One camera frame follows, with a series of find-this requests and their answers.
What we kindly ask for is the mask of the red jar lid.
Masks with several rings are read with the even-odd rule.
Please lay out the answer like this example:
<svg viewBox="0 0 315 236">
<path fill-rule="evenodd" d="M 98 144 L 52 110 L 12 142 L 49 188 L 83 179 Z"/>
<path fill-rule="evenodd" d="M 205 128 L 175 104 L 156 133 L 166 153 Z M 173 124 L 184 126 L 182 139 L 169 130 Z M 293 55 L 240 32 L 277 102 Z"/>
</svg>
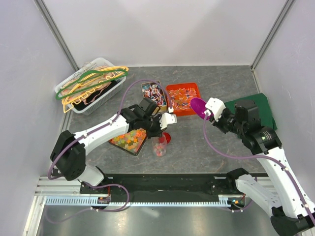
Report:
<svg viewBox="0 0 315 236">
<path fill-rule="evenodd" d="M 167 142 L 167 143 L 170 143 L 170 141 L 171 141 L 171 135 L 170 135 L 168 132 L 163 132 L 163 135 L 164 135 L 165 138 L 166 138 L 166 142 Z"/>
</svg>

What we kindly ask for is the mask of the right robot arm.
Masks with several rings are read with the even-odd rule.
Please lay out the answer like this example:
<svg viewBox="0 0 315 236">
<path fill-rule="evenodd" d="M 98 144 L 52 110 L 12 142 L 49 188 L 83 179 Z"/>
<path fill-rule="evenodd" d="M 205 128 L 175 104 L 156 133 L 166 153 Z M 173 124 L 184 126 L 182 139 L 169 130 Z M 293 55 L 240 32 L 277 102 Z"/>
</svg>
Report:
<svg viewBox="0 0 315 236">
<path fill-rule="evenodd" d="M 258 160 L 266 171 L 276 193 L 273 194 L 243 169 L 232 171 L 238 176 L 228 178 L 225 187 L 230 193 L 246 194 L 269 216 L 280 236 L 293 236 L 315 226 L 315 204 L 298 183 L 282 143 L 276 132 L 261 125 L 259 108 L 252 100 L 241 100 L 234 112 L 217 99 L 210 98 L 206 108 L 210 122 L 223 133 L 238 135 L 248 148 L 252 159 Z"/>
</svg>

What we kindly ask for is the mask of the gold square tin star candies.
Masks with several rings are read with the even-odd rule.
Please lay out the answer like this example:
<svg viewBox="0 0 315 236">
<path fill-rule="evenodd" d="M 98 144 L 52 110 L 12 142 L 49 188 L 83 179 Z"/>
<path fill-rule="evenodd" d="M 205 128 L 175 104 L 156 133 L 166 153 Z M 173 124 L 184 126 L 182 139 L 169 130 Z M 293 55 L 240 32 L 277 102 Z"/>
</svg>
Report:
<svg viewBox="0 0 315 236">
<path fill-rule="evenodd" d="M 116 136 L 108 143 L 132 156 L 138 156 L 147 139 L 144 129 L 131 130 L 123 135 Z"/>
</svg>

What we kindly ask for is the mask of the purple plastic scoop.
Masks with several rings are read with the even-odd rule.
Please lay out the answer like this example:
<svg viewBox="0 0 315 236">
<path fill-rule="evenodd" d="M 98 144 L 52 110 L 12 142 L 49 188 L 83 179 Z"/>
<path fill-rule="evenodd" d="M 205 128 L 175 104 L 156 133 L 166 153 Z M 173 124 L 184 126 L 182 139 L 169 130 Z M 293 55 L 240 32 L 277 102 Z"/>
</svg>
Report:
<svg viewBox="0 0 315 236">
<path fill-rule="evenodd" d="M 190 102 L 191 109 L 201 118 L 209 120 L 211 112 L 206 108 L 206 102 L 201 98 L 195 97 Z"/>
</svg>

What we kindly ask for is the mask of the clear plastic jar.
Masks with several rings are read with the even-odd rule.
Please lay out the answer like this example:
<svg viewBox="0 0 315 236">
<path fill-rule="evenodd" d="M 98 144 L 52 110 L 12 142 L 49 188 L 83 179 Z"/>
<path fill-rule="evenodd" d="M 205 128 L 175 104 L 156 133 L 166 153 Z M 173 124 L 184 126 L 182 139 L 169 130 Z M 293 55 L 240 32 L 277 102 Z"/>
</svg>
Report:
<svg viewBox="0 0 315 236">
<path fill-rule="evenodd" d="M 152 138 L 153 153 L 158 157 L 162 157 L 166 154 L 167 145 L 168 142 L 165 135 Z"/>
</svg>

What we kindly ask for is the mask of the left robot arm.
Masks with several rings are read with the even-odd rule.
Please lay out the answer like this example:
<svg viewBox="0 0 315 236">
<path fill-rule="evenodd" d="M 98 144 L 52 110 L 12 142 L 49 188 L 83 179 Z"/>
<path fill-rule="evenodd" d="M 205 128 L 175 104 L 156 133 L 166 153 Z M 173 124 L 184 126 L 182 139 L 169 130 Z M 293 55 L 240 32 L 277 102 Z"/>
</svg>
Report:
<svg viewBox="0 0 315 236">
<path fill-rule="evenodd" d="M 140 104 L 119 110 L 110 119 L 89 129 L 72 134 L 62 132 L 51 154 L 52 167 L 57 167 L 68 181 L 87 182 L 96 193 L 104 193 L 108 181 L 97 167 L 87 164 L 87 155 L 98 146 L 132 130 L 143 129 L 148 138 L 160 137 L 166 129 L 166 114 L 156 113 L 157 105 L 144 98 Z"/>
</svg>

